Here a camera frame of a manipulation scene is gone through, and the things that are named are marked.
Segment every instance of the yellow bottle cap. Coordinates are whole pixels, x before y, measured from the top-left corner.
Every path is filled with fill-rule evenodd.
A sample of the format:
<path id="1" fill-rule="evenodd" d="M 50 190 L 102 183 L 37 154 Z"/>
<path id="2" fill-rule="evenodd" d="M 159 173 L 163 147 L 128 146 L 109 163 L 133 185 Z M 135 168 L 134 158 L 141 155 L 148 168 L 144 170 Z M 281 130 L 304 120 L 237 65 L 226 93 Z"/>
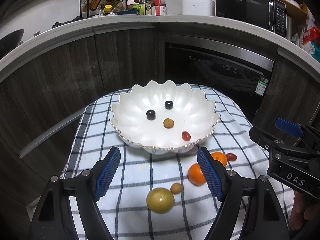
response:
<path id="1" fill-rule="evenodd" d="M 104 11 L 105 11 L 105 12 L 111 11 L 111 9 L 112 9 L 111 4 L 107 4 L 107 5 L 104 7 Z"/>

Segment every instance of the microwave control panel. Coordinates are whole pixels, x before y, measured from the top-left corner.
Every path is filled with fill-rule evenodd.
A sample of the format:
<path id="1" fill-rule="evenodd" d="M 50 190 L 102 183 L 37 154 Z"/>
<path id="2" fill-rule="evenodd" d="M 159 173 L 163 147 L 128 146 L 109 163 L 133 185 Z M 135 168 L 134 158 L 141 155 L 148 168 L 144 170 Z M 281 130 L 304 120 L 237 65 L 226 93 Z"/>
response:
<path id="1" fill-rule="evenodd" d="M 287 13 L 285 4 L 275 0 L 275 33 L 282 37 L 286 37 L 287 29 Z"/>

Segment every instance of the white scalloped bowl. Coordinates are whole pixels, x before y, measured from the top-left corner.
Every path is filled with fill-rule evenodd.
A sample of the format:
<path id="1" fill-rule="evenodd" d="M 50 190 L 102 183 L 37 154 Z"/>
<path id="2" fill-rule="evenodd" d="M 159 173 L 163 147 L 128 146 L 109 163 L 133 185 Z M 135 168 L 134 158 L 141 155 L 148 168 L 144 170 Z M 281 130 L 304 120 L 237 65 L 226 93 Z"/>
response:
<path id="1" fill-rule="evenodd" d="M 167 100 L 173 101 L 171 110 L 164 107 Z M 119 95 L 119 102 L 111 105 L 110 123 L 129 146 L 156 155 L 184 153 L 213 134 L 220 119 L 215 107 L 215 101 L 207 100 L 202 90 L 193 91 L 189 84 L 150 81 L 145 87 L 134 85 L 130 93 Z M 154 120 L 147 119 L 149 109 L 156 111 Z M 173 128 L 163 126 L 166 118 L 174 121 Z M 191 135 L 190 141 L 182 139 L 183 131 Z"/>

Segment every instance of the dishwasher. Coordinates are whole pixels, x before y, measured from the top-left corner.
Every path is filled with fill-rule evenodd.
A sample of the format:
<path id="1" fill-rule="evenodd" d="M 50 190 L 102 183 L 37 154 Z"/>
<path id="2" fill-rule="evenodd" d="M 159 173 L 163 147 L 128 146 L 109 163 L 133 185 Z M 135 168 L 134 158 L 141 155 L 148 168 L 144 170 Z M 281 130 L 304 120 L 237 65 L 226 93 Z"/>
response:
<path id="1" fill-rule="evenodd" d="M 212 87 L 252 122 L 268 89 L 274 61 L 231 44 L 167 35 L 165 79 Z"/>

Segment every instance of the metal screw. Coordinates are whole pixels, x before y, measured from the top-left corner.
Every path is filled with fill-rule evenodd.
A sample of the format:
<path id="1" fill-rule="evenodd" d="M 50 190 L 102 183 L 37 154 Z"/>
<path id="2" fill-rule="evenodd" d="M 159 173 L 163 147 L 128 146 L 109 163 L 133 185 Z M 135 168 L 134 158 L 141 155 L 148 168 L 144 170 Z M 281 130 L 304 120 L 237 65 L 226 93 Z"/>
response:
<path id="1" fill-rule="evenodd" d="M 84 171 L 81 172 L 81 174 L 82 174 L 83 176 L 85 176 L 85 177 L 86 177 L 86 176 L 89 176 L 90 173 L 91 173 L 90 170 L 84 170 Z"/>
<path id="2" fill-rule="evenodd" d="M 260 176 L 260 179 L 263 181 L 263 182 L 266 182 L 268 180 L 267 176 L 264 176 L 264 175 L 261 175 Z"/>
<path id="3" fill-rule="evenodd" d="M 231 177 L 235 176 L 236 175 L 236 172 L 234 170 L 228 170 L 227 171 L 227 174 Z"/>
<path id="4" fill-rule="evenodd" d="M 57 176 L 52 176 L 51 178 L 50 178 L 50 181 L 51 182 L 56 182 L 58 180 L 58 177 Z"/>

